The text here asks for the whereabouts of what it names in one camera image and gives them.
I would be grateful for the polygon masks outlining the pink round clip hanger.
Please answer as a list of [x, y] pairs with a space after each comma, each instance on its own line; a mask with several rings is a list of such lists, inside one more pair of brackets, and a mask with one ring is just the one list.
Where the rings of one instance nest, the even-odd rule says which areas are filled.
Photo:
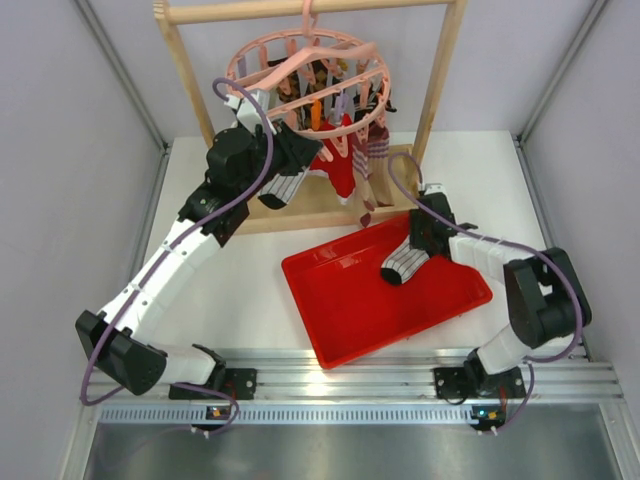
[[390, 71], [373, 42], [319, 29], [313, 3], [302, 3], [297, 29], [265, 34], [230, 60], [226, 77], [266, 98], [265, 112], [296, 133], [326, 139], [321, 125], [364, 136], [392, 112]]

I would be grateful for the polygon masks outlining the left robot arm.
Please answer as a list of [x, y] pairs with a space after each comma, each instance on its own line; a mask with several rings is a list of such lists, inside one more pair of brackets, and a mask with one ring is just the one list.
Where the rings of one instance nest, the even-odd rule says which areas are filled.
[[189, 383], [205, 397], [225, 388], [223, 359], [201, 345], [155, 346], [159, 320], [190, 277], [219, 252], [248, 218], [253, 196], [272, 210], [285, 205], [321, 151], [276, 122], [218, 133], [206, 155], [203, 182], [187, 197], [161, 246], [144, 267], [98, 313], [75, 322], [89, 363], [120, 389], [142, 395], [158, 384]]

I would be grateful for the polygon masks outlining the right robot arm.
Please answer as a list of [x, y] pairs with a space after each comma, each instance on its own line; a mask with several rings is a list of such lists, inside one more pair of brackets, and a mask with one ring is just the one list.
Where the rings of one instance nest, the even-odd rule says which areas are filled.
[[439, 397], [496, 398], [513, 388], [518, 364], [533, 350], [556, 338], [582, 338], [592, 310], [568, 253], [558, 247], [542, 252], [474, 232], [458, 224], [447, 196], [433, 188], [419, 193], [420, 206], [410, 211], [412, 253], [442, 256], [499, 282], [505, 289], [508, 324], [490, 341], [474, 349], [462, 372], [447, 374]]

